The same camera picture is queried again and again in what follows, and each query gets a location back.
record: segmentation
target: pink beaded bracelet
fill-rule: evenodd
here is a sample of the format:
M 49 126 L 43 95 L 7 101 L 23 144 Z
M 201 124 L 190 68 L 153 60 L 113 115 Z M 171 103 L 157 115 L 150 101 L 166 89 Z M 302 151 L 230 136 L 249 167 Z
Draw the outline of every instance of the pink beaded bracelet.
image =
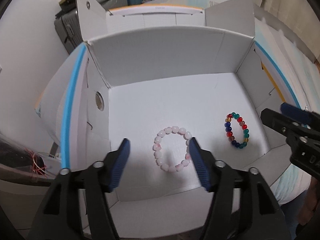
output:
M 169 133 L 178 133 L 180 135 L 184 135 L 184 138 L 185 140 L 187 140 L 188 145 L 192 137 L 189 131 L 187 131 L 185 128 L 179 128 L 178 126 L 167 127 L 167 128 L 164 128 L 163 130 L 160 130 L 160 132 L 158 132 L 157 137 L 155 138 L 155 144 L 153 145 L 153 150 L 155 151 L 154 156 L 156 158 L 156 163 L 158 166 L 160 166 L 161 170 L 163 171 L 168 171 L 168 172 L 182 171 L 183 167 L 188 166 L 191 161 L 191 156 L 188 152 L 185 156 L 185 159 L 181 163 L 175 166 L 169 166 L 167 163 L 164 162 L 164 159 L 162 158 L 162 152 L 160 152 L 161 150 L 160 142 L 162 138 Z

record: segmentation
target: curtain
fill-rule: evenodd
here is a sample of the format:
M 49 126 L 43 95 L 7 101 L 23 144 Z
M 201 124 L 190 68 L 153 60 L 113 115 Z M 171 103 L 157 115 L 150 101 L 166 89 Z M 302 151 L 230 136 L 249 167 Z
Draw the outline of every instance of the curtain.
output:
M 286 24 L 320 60 L 320 21 L 307 0 L 254 0 Z

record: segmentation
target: orange stripe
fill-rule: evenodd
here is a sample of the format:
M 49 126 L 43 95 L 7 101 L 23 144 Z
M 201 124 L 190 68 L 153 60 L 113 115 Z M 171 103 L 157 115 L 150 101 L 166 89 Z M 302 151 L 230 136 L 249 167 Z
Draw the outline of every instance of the orange stripe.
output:
M 123 8 L 132 8 L 132 7 L 140 7 L 140 6 L 176 6 L 176 7 L 185 7 L 185 8 L 193 8 L 193 9 L 199 9 L 199 10 L 203 10 L 203 8 L 200 7 L 194 7 L 194 6 L 187 6 L 187 5 L 178 5 L 178 4 L 167 4 L 167 3 L 156 3 L 156 4 L 139 4 L 139 5 L 128 5 L 128 6 L 123 6 L 123 7 L 119 7 L 119 8 L 114 8 L 114 9 L 110 9 L 109 11 L 117 11 L 117 10 L 121 10 Z
M 275 89 L 277 90 L 282 102 L 285 102 L 285 99 L 284 99 L 284 96 L 282 95 L 279 87 L 277 86 L 276 82 L 273 80 L 272 76 L 270 75 L 269 71 L 267 70 L 266 66 L 261 62 L 261 66 L 262 66 L 262 69 L 266 72 L 269 80 L 271 81 L 271 83 L 273 84 L 273 86 L 275 87 Z

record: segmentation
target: blue cloth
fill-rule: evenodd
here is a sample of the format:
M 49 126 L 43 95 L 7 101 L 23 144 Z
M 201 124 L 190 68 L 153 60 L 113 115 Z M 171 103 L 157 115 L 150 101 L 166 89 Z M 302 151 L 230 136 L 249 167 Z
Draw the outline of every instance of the blue cloth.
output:
M 302 192 L 294 200 L 281 206 L 282 212 L 284 213 L 285 222 L 290 230 L 292 239 L 295 239 L 296 237 L 296 228 L 298 226 L 297 216 L 303 206 L 306 195 L 307 190 Z

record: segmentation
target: bracelet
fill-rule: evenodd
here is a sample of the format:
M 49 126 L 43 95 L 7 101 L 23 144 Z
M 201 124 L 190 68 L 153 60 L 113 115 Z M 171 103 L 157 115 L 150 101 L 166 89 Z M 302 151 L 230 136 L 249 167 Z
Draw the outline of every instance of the bracelet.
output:
M 176 172 L 176 171 L 182 171 L 183 167 L 186 167 L 189 165 L 191 160 L 191 155 L 187 152 L 185 159 L 175 166 L 169 166 L 164 162 L 164 159 L 162 158 L 162 152 L 160 142 L 162 138 L 169 133 L 178 133 L 180 135 L 184 135 L 185 140 L 187 140 L 187 145 L 189 145 L 189 141 L 191 139 L 191 133 L 187 131 L 185 128 L 179 128 L 178 126 L 173 127 L 167 127 L 163 130 L 160 130 L 158 132 L 157 137 L 155 138 L 155 144 L 153 145 L 153 150 L 155 151 L 154 156 L 156 158 L 156 163 L 158 166 L 160 166 L 161 170 L 168 171 L 168 172 Z
M 242 130 L 244 133 L 243 143 L 238 143 L 235 140 L 235 137 L 232 135 L 233 133 L 231 132 L 232 128 L 231 128 L 231 123 L 230 123 L 232 118 L 236 119 L 238 121 L 239 125 L 242 127 Z M 226 123 L 224 124 L 224 127 L 226 128 L 227 137 L 229 138 L 229 141 L 231 142 L 232 145 L 234 145 L 236 148 L 240 148 L 240 149 L 247 146 L 247 143 L 249 141 L 249 139 L 248 139 L 249 138 L 249 129 L 239 114 L 236 114 L 235 112 L 228 114 L 227 118 L 226 118 Z

